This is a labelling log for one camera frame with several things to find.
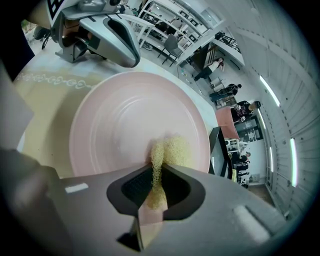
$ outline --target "floor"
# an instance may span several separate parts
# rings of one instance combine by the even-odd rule
[[[29,45],[33,50],[34,54],[38,54],[41,51],[43,42],[33,40]],[[46,44],[46,49],[50,49],[55,42],[50,39]],[[141,57],[152,61],[153,63],[157,64],[158,66],[162,67],[163,69],[167,70],[174,76],[178,77],[181,81],[185,84],[190,86],[195,92],[197,92],[200,96],[202,96],[212,107],[216,110],[216,106],[209,98],[209,94],[213,93],[214,91],[210,88],[210,83],[208,80],[204,80],[203,78],[199,79],[197,82],[193,79],[192,75],[196,76],[198,73],[195,69],[188,63],[183,62],[182,65],[177,65],[177,63],[171,63],[173,59],[169,58],[164,64],[163,61],[166,59],[166,55],[162,54],[159,56],[162,49],[155,49],[147,50],[145,48],[140,49]]]

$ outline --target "ceiling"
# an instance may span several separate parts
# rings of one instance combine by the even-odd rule
[[[278,5],[261,0],[207,0],[229,22],[247,76],[260,94],[267,126],[267,182],[283,213],[301,214],[318,189],[320,176],[320,75],[315,55],[299,28]],[[278,107],[260,81],[262,76]],[[295,139],[298,178],[292,186],[290,139]]]

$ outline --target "decorative pattern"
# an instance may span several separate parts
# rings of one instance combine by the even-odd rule
[[[69,79],[69,80],[64,80],[62,76],[50,76],[47,77],[45,74],[37,74],[34,75],[32,73],[30,74],[24,74],[20,73],[16,80],[24,80],[24,81],[35,81],[35,82],[42,82],[42,81],[47,81],[49,84],[53,85],[60,85],[60,84],[66,84],[69,87],[74,87],[76,89],[82,89],[82,88],[89,88],[92,89],[94,85],[88,85],[84,80],[75,80],[75,79]]]

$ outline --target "man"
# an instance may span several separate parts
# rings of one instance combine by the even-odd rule
[[[226,88],[218,90],[217,92],[211,93],[210,99],[212,102],[218,101],[225,97],[236,95],[238,93],[238,89],[242,87],[241,84],[235,85],[234,83],[229,84]]]
[[[260,101],[250,104],[248,101],[241,101],[231,108],[232,119],[234,122],[243,122],[246,118],[251,117],[253,111],[261,107]]]

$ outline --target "black shirt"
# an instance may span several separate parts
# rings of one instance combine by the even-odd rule
[[[252,116],[253,112],[249,110],[250,103],[248,101],[240,101],[238,106],[241,106],[241,109],[231,108],[232,119],[234,122],[239,121],[240,118],[248,118]]]
[[[236,95],[238,93],[238,86],[234,83],[229,84],[226,87],[228,95]]]

